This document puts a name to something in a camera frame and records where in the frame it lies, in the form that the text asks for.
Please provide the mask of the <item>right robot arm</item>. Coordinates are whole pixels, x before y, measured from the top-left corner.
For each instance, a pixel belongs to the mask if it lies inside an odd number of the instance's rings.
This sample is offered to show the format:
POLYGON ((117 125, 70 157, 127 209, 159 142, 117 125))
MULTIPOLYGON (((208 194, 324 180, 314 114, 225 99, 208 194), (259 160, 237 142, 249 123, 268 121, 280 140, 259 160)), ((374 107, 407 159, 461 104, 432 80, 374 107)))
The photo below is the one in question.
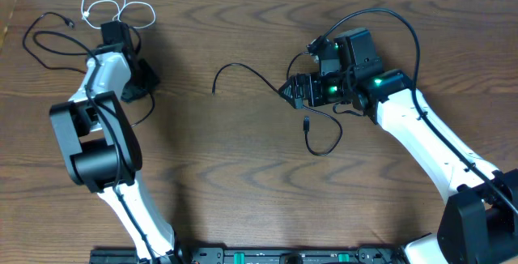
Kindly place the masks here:
POLYGON ((501 172, 465 145, 401 70, 386 71, 371 33, 356 28, 318 38, 319 65, 287 78, 278 94, 295 109, 350 104, 414 157, 445 203, 437 233, 401 249, 408 263, 501 263, 517 255, 517 172, 501 172))

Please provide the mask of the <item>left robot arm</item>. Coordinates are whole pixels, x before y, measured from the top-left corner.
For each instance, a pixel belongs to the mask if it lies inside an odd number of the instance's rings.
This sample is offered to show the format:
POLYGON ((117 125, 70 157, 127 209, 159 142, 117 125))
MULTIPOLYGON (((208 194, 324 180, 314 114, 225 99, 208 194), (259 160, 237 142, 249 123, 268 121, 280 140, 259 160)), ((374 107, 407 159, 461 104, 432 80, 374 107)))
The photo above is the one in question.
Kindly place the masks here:
POLYGON ((67 102, 49 111, 71 180, 97 194, 116 213, 136 248, 138 263, 189 263, 172 226, 142 179, 142 152, 121 105, 152 93, 159 78, 138 58, 133 28, 101 26, 102 45, 88 49, 87 73, 67 102))

